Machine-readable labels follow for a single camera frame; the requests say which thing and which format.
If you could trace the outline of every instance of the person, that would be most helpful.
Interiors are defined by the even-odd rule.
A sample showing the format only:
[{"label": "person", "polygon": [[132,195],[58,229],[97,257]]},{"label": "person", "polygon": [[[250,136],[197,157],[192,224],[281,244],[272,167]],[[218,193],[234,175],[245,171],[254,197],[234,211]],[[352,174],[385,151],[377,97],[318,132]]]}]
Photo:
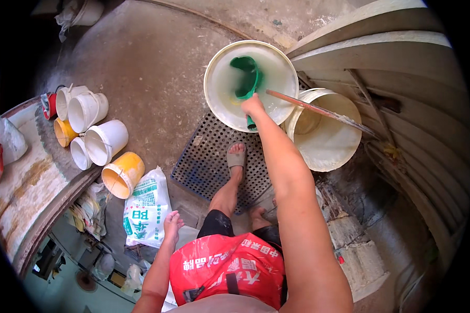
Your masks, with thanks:
[{"label": "person", "polygon": [[[170,311],[173,313],[352,312],[348,280],[334,255],[308,166],[265,112],[256,93],[242,103],[242,110],[256,123],[263,144],[279,226],[266,221],[264,209],[259,207],[250,211],[254,232],[234,236],[230,217],[237,204],[238,185],[244,179],[245,146],[232,144],[227,151],[231,178],[213,197],[197,239],[174,253],[178,229],[184,223],[177,211],[166,217],[162,246],[133,312],[160,312],[169,279],[179,304]],[[249,242],[257,250],[246,244]],[[205,255],[219,254],[199,257],[194,266],[190,257],[205,250],[209,250]],[[245,269],[237,272],[234,269],[240,264]],[[288,297],[282,292],[286,285]]]}]

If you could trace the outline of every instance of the blue plastic mat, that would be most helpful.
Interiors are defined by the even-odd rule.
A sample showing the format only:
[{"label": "blue plastic mat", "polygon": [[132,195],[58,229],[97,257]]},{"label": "blue plastic mat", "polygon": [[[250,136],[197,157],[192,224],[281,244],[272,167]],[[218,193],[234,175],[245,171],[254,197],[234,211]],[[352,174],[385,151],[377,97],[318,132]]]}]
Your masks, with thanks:
[{"label": "blue plastic mat", "polygon": [[177,160],[171,178],[199,196],[212,200],[230,179],[226,148],[236,141],[242,141],[247,148],[245,180],[238,189],[235,210],[235,214],[242,214],[270,185],[257,133],[234,130],[219,121],[212,112],[207,113]]}]

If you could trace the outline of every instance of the gray slipper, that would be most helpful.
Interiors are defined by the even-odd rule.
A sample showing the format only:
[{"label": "gray slipper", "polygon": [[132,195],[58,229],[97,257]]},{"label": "gray slipper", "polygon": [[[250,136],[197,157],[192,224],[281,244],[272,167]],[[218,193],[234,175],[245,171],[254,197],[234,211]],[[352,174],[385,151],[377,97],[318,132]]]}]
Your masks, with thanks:
[{"label": "gray slipper", "polygon": [[[244,145],[244,153],[228,153],[234,144],[241,143]],[[226,148],[226,164],[228,164],[228,169],[230,171],[230,177],[232,177],[232,167],[233,166],[242,166],[242,181],[245,179],[245,158],[247,157],[247,147],[242,141],[237,141],[232,143],[228,148]]]}]

